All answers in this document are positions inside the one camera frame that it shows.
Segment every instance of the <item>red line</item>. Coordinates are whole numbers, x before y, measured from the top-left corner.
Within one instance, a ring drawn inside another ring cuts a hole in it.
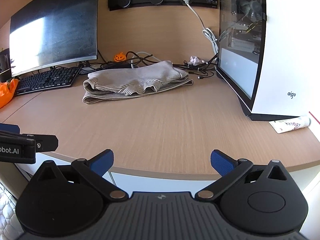
[[[318,122],[318,124],[320,124],[320,122],[319,122],[319,120],[318,119],[316,119],[316,117],[313,115],[313,114],[311,114],[312,115],[312,117]]]

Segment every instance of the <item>folded striped garment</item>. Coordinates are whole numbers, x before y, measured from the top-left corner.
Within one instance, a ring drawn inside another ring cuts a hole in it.
[[[173,67],[170,61],[140,68],[106,69],[88,74],[83,82],[83,102],[137,98],[192,84],[189,73]]]

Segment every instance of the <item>blue textured pad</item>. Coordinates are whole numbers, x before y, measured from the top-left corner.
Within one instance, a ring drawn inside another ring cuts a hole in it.
[[[20,128],[15,124],[0,123],[0,130],[6,132],[20,133]]]
[[[107,152],[98,160],[90,164],[90,170],[103,176],[113,165],[113,151],[106,150]]]
[[[229,160],[223,158],[218,152],[211,153],[211,166],[221,175],[224,176],[232,171],[235,167]]]

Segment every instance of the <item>silver bolt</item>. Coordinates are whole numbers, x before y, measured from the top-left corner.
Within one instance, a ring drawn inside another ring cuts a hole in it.
[[[110,197],[120,199],[125,197],[125,192],[122,190],[114,190],[110,193]]]
[[[211,192],[210,190],[201,190],[198,192],[198,196],[205,199],[212,198],[213,192]]]

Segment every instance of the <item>white power cord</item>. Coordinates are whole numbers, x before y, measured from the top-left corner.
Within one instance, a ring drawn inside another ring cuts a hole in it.
[[[145,55],[151,56],[150,53],[147,53],[147,52],[144,52],[144,51],[139,51],[139,52],[137,52],[136,54],[137,54],[137,55],[139,55],[139,54],[145,54]],[[151,56],[151,58],[154,58],[154,59],[155,59],[156,61],[158,61],[158,62],[161,62],[161,61],[162,61],[162,60],[159,60],[158,58],[156,58],[155,56]],[[131,67],[134,68],[133,60],[131,60]]]
[[[213,34],[213,31],[210,30],[209,28],[206,28],[204,26],[204,23],[202,21],[202,19],[200,18],[200,16],[197,14],[197,12],[190,6],[189,2],[190,0],[183,0],[185,2],[185,4],[191,9],[191,11],[193,11],[193,13],[198,17],[198,19],[201,22],[202,25],[202,33],[204,34],[204,36],[211,42],[212,44],[212,49],[214,54],[216,55],[218,53],[218,44],[217,44],[217,39],[216,36]]]

